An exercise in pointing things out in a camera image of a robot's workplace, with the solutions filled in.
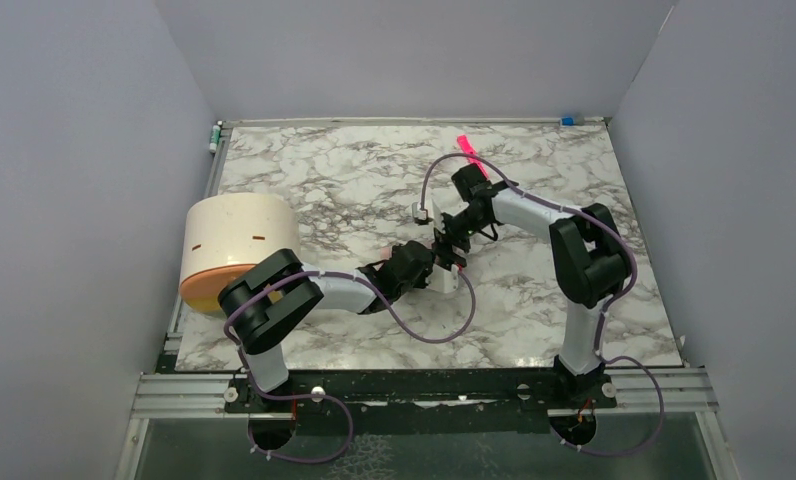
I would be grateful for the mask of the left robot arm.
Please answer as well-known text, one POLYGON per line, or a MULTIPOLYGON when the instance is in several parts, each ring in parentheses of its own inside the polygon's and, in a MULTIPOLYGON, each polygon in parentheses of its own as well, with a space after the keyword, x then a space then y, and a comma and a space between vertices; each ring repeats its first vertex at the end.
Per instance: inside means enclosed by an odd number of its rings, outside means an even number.
POLYGON ((217 300, 257 388, 272 393, 289 378, 281 343, 312 311, 379 313, 413 290, 454 291, 460 270, 416 241, 352 271, 319 270, 283 248, 229 282, 217 300))

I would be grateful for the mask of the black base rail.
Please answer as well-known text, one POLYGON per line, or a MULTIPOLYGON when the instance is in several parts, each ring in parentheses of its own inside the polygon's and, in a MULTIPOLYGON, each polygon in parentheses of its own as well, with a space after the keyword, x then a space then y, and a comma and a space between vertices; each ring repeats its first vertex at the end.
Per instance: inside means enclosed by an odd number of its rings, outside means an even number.
POLYGON ((588 388, 551 368, 293 370, 262 398, 237 375, 224 407, 258 429, 302 436, 514 432, 548 434, 552 412, 568 417, 612 409, 608 375, 588 388))

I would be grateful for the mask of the cream cylindrical umbrella bin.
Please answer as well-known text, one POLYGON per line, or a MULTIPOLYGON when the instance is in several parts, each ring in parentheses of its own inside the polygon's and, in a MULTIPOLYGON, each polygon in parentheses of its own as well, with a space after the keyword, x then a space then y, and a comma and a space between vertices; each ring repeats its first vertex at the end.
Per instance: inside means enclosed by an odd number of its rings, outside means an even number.
POLYGON ((300 252, 295 211, 261 193, 216 195, 187 212, 178 292, 194 311, 221 310, 218 295, 235 278, 279 249, 300 252))

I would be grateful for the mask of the green white marker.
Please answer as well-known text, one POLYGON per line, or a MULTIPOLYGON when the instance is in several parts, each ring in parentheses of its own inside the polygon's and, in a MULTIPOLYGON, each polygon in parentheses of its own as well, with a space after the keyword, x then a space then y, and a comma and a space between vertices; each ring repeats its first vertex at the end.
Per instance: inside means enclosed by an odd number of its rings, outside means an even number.
POLYGON ((208 150, 211 154, 215 154, 218 150, 220 141, 221 125, 216 123, 212 126, 211 137, 208 144, 208 150))

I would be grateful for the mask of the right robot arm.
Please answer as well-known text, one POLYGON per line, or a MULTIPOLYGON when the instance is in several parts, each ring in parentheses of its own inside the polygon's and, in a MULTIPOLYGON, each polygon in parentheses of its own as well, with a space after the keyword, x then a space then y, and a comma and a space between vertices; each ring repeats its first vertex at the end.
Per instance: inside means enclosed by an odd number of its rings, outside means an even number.
POLYGON ((602 336, 609 307, 637 278, 634 254, 621 239, 612 213, 603 204, 578 208, 540 198, 502 179, 493 183, 470 163, 452 177, 466 207, 442 212, 425 193, 413 207, 418 224, 433 226, 440 269, 465 266, 471 238, 497 240, 497 227, 509 225, 546 241, 555 278, 567 299, 566 329, 553 370, 563 390, 579 394, 600 382, 606 360, 602 336))

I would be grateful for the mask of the pink highlighter marker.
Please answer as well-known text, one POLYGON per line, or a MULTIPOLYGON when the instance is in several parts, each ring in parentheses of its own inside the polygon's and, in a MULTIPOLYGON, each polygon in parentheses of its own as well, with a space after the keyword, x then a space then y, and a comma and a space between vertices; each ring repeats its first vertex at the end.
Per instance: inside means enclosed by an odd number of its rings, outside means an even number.
POLYGON ((457 137, 456 142, 460 150, 464 154, 468 155, 467 160, 471 164, 476 165, 485 178, 489 178, 489 174, 487 173, 484 164, 479 160, 479 154, 471 145, 468 137, 466 135, 460 135, 457 137))

